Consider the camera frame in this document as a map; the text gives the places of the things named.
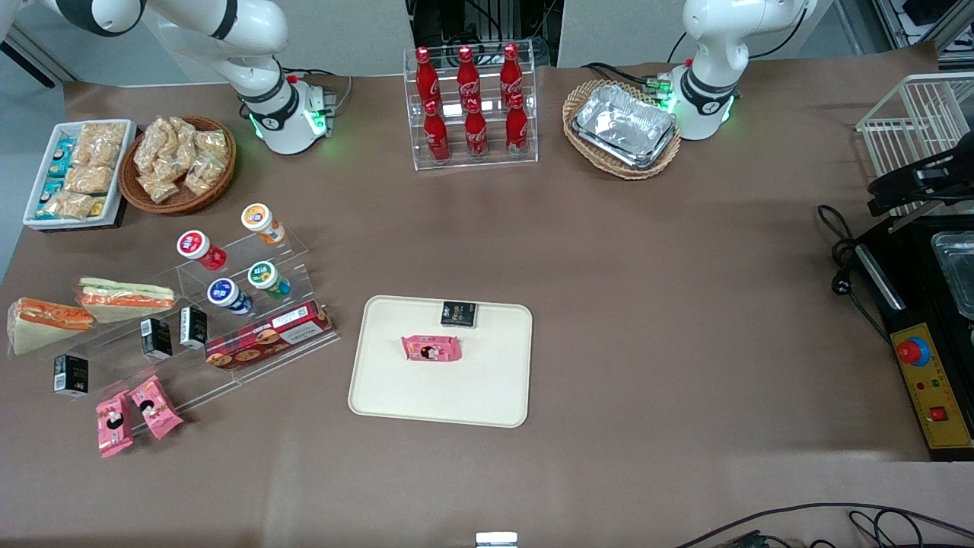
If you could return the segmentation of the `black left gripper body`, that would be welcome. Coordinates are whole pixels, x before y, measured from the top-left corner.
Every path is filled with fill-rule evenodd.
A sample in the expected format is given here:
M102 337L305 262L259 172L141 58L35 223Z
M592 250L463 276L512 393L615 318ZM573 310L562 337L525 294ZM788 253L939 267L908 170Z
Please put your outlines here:
M916 163L912 167L912 181L915 183L912 196L919 200L940 200L945 204L972 200L972 146L958 145Z

